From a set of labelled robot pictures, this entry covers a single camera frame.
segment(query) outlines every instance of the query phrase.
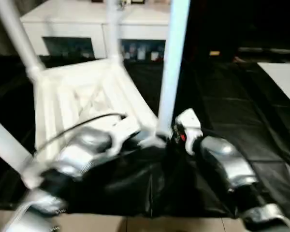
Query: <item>red light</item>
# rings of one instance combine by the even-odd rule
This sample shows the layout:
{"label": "red light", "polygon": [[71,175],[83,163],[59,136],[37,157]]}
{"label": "red light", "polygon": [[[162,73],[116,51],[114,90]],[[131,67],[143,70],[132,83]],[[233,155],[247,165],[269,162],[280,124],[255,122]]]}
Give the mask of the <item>red light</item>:
{"label": "red light", "polygon": [[186,137],[185,137],[183,134],[180,135],[180,138],[181,138],[183,141],[186,141]]}

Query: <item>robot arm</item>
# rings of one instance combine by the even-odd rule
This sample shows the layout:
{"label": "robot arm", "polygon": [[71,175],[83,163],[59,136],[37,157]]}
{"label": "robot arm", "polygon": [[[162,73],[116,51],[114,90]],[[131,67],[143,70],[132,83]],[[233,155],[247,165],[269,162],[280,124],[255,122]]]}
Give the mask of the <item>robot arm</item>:
{"label": "robot arm", "polygon": [[70,183],[81,181],[93,167],[115,159],[124,141],[139,130],[131,117],[119,121],[110,132],[82,127],[41,173],[42,182],[29,191],[3,231],[59,230],[52,217],[66,211],[65,192]]}
{"label": "robot arm", "polygon": [[275,204],[244,156],[225,139],[203,137],[193,110],[186,110],[176,119],[173,137],[178,143],[185,142],[185,150],[208,166],[205,175],[215,175],[215,183],[209,183],[210,187],[219,188],[219,192],[233,201],[248,230],[290,231],[290,220]]}

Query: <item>black cloth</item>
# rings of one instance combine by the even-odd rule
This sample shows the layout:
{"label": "black cloth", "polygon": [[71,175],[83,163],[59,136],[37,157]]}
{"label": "black cloth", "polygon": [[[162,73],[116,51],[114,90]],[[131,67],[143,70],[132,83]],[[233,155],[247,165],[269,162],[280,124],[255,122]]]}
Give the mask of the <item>black cloth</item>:
{"label": "black cloth", "polygon": [[[47,67],[83,60],[44,57]],[[162,63],[126,63],[158,113]],[[192,107],[202,127],[244,153],[290,217],[290,100],[257,64],[182,65],[174,116]],[[0,57],[0,123],[34,151],[32,84],[18,58]],[[0,159],[0,208],[14,208],[26,188]],[[69,213],[123,216],[236,217],[186,154],[149,148],[92,170],[67,192]]]}

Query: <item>floor tile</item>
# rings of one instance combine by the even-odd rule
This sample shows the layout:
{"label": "floor tile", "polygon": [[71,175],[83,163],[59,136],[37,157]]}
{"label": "floor tile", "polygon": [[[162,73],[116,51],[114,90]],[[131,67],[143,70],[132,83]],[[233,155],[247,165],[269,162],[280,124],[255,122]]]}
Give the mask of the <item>floor tile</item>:
{"label": "floor tile", "polygon": [[127,232],[224,232],[220,218],[129,217]]}
{"label": "floor tile", "polygon": [[240,219],[223,218],[223,226],[226,232],[245,232],[247,231]]}
{"label": "floor tile", "polygon": [[56,218],[62,232],[126,232],[125,217],[95,214],[63,214]]}

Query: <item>white pole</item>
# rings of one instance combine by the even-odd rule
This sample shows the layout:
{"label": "white pole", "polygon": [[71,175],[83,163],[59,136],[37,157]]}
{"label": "white pole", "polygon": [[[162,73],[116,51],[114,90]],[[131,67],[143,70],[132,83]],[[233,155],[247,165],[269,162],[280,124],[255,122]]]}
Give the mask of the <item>white pole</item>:
{"label": "white pole", "polygon": [[13,0],[0,0],[0,19],[26,66],[27,72],[29,74],[39,72],[44,69],[44,66],[35,55],[19,18],[20,15]]}
{"label": "white pole", "polygon": [[0,157],[20,174],[32,161],[32,155],[1,124]]}
{"label": "white pole", "polygon": [[117,0],[107,0],[107,20],[108,20],[108,51],[107,56],[116,62],[121,61],[119,46],[119,5]]}
{"label": "white pole", "polygon": [[170,131],[181,59],[185,43],[190,0],[172,0],[167,57],[164,59],[157,131]]}

